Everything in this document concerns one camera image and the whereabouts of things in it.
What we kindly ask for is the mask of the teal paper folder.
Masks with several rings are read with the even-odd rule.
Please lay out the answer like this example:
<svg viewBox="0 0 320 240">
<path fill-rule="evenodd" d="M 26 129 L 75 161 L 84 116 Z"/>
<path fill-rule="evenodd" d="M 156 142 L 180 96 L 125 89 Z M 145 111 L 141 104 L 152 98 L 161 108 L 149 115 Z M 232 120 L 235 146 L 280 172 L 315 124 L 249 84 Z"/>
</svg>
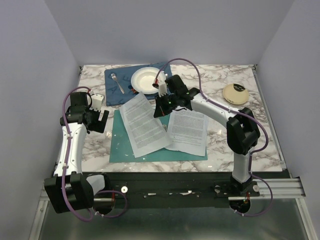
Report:
<svg viewBox="0 0 320 240">
<path fill-rule="evenodd" d="M 110 163 L 147 163 L 147 162 L 183 162 L 206 161 L 208 155 L 193 155 L 181 151 L 172 151 L 162 148 L 155 152 L 136 158 L 125 129 L 119 110 L 114 111 L 112 138 L 110 145 Z"/>
</svg>

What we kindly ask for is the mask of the single printed paper sheet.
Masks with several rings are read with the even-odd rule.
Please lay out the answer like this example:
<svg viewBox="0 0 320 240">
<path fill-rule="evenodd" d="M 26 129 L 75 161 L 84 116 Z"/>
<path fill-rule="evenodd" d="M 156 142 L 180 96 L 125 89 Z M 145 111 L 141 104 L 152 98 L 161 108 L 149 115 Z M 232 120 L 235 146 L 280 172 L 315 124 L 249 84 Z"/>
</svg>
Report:
<svg viewBox="0 0 320 240">
<path fill-rule="evenodd" d="M 161 121 L 154 117 L 154 109 L 144 94 L 136 95 L 123 104 L 119 111 L 135 158 L 172 144 Z"/>
</svg>

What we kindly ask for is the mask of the printed paper sheets stack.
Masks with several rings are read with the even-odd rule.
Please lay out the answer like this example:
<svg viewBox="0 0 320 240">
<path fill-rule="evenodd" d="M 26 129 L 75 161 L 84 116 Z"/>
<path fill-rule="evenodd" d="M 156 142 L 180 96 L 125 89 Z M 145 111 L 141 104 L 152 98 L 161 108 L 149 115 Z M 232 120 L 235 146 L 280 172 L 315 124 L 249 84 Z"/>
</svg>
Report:
<svg viewBox="0 0 320 240">
<path fill-rule="evenodd" d="M 199 112 L 179 109 L 170 114 L 167 133 L 172 144 L 167 150 L 195 156 L 206 155 L 209 118 Z"/>
</svg>

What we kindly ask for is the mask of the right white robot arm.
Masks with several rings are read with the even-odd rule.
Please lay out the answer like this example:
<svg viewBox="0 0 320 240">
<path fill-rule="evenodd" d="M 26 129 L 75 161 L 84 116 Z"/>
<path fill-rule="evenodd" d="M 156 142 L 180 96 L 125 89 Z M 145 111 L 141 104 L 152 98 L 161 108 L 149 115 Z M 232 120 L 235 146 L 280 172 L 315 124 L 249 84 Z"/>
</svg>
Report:
<svg viewBox="0 0 320 240">
<path fill-rule="evenodd" d="M 177 74 L 163 81 L 156 78 L 152 86 L 158 89 L 154 118 L 169 115 L 181 107 L 204 114 L 225 127 L 227 144 L 233 151 L 233 170 L 229 189 L 236 196 L 247 192 L 252 182 L 249 170 L 250 150 L 257 145 L 261 136 L 252 111 L 247 107 L 236 110 L 214 102 L 200 89 L 195 87 L 188 89 Z"/>
</svg>

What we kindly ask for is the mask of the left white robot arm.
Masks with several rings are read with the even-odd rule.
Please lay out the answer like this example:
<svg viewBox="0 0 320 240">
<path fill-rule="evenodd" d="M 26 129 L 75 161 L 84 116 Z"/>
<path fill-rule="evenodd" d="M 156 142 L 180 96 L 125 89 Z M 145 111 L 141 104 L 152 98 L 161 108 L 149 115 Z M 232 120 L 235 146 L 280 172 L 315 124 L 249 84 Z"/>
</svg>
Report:
<svg viewBox="0 0 320 240">
<path fill-rule="evenodd" d="M 84 175 L 82 156 L 85 138 L 91 132 L 104 133 L 109 112 L 102 110 L 105 97 L 89 92 L 72 92 L 65 98 L 60 118 L 62 145 L 53 176 L 44 180 L 44 189 L 56 213 L 93 207 L 94 196 L 104 198 L 111 185 L 104 173 Z"/>
</svg>

